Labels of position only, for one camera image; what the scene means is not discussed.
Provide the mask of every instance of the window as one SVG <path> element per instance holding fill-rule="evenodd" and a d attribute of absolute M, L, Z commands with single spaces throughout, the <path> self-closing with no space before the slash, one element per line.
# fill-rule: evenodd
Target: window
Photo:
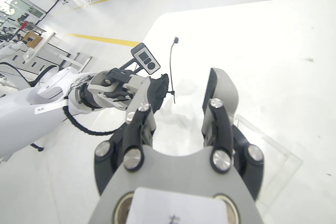
<path fill-rule="evenodd" d="M 0 11 L 7 15 L 14 15 L 15 9 L 11 5 L 12 1 L 13 0 L 0 0 Z"/>

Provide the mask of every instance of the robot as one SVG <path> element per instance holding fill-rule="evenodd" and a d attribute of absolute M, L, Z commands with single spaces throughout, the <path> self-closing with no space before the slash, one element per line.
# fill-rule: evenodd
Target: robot
<path fill-rule="evenodd" d="M 89 224 L 262 224 L 255 201 L 263 181 L 264 155 L 233 125 L 238 92 L 229 76 L 210 69 L 203 102 L 204 148 L 172 157 L 152 148 L 154 114 L 168 93 L 174 95 L 168 91 L 169 77 L 137 75 L 142 69 L 151 75 L 160 65 L 142 43 L 131 53 L 133 59 L 120 68 L 83 74 L 69 67 L 42 87 L 0 98 L 0 157 L 29 145 L 68 118 L 90 135 L 111 135 L 94 152 L 101 197 Z M 139 68 L 126 70 L 134 62 Z M 126 111 L 120 128 L 90 131 L 73 117 L 106 107 Z M 24 130 L 14 121 L 17 115 Z"/>

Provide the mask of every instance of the button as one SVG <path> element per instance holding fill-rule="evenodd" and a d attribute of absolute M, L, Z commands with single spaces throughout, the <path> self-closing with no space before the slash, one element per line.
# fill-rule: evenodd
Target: button
<path fill-rule="evenodd" d="M 155 68 L 155 63 L 151 62 L 147 65 L 148 69 L 153 70 Z"/>
<path fill-rule="evenodd" d="M 150 63 L 150 62 L 151 62 L 151 59 L 150 59 L 150 58 L 147 58 L 147 59 L 144 61 L 145 65 L 147 65 L 147 64 Z"/>
<path fill-rule="evenodd" d="M 139 58 L 144 61 L 146 58 L 148 58 L 148 55 L 146 54 L 146 52 L 142 52 L 140 55 L 139 55 Z"/>

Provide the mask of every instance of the white robot body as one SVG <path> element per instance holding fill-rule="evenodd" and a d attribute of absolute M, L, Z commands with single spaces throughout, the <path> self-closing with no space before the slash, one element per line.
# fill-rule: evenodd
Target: white robot body
<path fill-rule="evenodd" d="M 0 98 L 0 158 L 11 155 L 42 138 L 66 119 L 62 107 L 70 85 L 87 74 L 68 67 L 55 74 L 42 87 L 30 87 Z M 37 108 L 48 108 L 37 113 Z M 69 102 L 72 115 L 86 114 Z"/>

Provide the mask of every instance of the metal screw cap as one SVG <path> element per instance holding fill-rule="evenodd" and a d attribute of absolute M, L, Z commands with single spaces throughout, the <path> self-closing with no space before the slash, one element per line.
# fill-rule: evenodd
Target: metal screw cap
<path fill-rule="evenodd" d="M 100 142 L 98 146 L 96 147 L 94 153 L 98 157 L 103 157 L 108 153 L 110 147 L 111 147 L 111 144 L 108 141 Z"/>
<path fill-rule="evenodd" d="M 132 122 L 132 119 L 133 119 L 133 116 L 134 116 L 135 112 L 134 111 L 131 111 L 129 114 L 127 114 L 127 117 L 126 117 L 126 123 L 129 124 Z"/>
<path fill-rule="evenodd" d="M 142 103 L 142 104 L 138 107 L 138 110 L 144 112 L 144 111 L 149 110 L 149 108 L 150 108 L 149 103 Z"/>
<path fill-rule="evenodd" d="M 231 158 L 223 150 L 216 150 L 212 155 L 213 164 L 221 171 L 226 171 L 231 166 Z"/>
<path fill-rule="evenodd" d="M 213 98 L 210 101 L 210 105 L 214 108 L 221 108 L 223 106 L 223 102 L 220 99 Z"/>
<path fill-rule="evenodd" d="M 123 160 L 124 167 L 127 170 L 136 168 L 141 162 L 141 151 L 138 148 L 129 150 Z"/>
<path fill-rule="evenodd" d="M 256 162 L 259 162 L 264 158 L 264 153 L 256 145 L 251 144 L 247 148 L 247 151 L 249 152 L 249 155 L 251 156 L 251 158 L 253 158 Z"/>

